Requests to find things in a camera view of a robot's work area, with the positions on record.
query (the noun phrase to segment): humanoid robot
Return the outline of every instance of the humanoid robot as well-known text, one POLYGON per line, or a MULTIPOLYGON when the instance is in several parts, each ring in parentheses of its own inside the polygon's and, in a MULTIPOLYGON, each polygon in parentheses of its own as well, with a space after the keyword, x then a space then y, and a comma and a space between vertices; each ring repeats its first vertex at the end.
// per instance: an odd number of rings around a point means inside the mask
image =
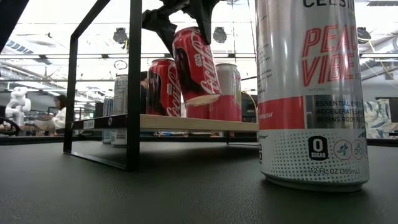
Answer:
POLYGON ((28 88, 26 87, 15 87, 14 91, 11 92, 10 102, 6 106, 6 118, 15 117, 15 123, 18 126, 24 125, 25 113, 30 111, 32 103, 30 99, 26 98, 28 88))

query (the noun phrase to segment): energy drink can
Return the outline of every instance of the energy drink can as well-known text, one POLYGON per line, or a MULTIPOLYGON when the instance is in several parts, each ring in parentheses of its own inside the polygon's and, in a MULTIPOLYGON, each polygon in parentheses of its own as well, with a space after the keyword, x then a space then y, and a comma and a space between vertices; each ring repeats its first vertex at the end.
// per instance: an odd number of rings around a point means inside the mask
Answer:
MULTIPOLYGON (((113 110, 113 99, 110 96, 106 96, 104 99, 103 116, 111 116, 112 110, 113 110)), ((111 144, 111 130, 104 130, 102 132, 102 143, 111 144)))
POLYGON ((369 180, 354 0, 256 1, 261 172, 297 189, 369 180))
MULTIPOLYGON (((128 75, 117 75, 114 81, 113 115, 127 113, 128 75)), ((111 144, 114 147, 127 146, 127 131, 112 131, 111 144)))

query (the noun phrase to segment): dark table surface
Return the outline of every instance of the dark table surface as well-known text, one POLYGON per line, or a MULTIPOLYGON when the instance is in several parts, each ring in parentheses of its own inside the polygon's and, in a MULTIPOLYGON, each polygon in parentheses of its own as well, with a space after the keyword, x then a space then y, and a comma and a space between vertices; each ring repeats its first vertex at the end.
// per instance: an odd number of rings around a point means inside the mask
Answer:
MULTIPOLYGON (((99 142, 73 148, 99 150, 99 142)), ((142 143, 125 172, 62 154, 62 144, 0 147, 0 223, 397 223, 398 149, 369 147, 371 180, 331 194, 265 181, 258 149, 142 143)))

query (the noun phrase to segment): coca-cola logo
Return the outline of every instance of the coca-cola logo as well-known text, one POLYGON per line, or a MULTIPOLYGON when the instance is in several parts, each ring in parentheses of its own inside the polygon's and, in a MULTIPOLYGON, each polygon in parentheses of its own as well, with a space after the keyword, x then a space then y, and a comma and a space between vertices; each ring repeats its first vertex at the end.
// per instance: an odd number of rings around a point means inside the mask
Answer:
POLYGON ((200 82, 201 87, 209 94, 219 93, 220 84, 218 83, 216 69, 213 63, 213 56, 209 45, 204 45, 201 41, 201 34, 197 29, 191 29, 191 42, 193 48, 200 54, 203 67, 205 68, 205 78, 200 82))
POLYGON ((170 64, 168 67, 169 82, 172 84, 172 96, 173 96, 173 107, 167 107, 167 114, 169 116, 180 117, 181 111, 181 88, 178 83, 177 69, 174 64, 170 64))

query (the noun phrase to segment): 0 sugar logo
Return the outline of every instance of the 0 sugar logo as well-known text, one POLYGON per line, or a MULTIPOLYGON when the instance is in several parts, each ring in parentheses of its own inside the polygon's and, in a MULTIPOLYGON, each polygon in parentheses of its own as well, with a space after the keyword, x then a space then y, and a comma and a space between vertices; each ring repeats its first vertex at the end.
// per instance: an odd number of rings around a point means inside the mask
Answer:
POLYGON ((312 160, 324 161, 329 158, 328 140, 323 136, 312 136, 308 139, 308 153, 312 160))

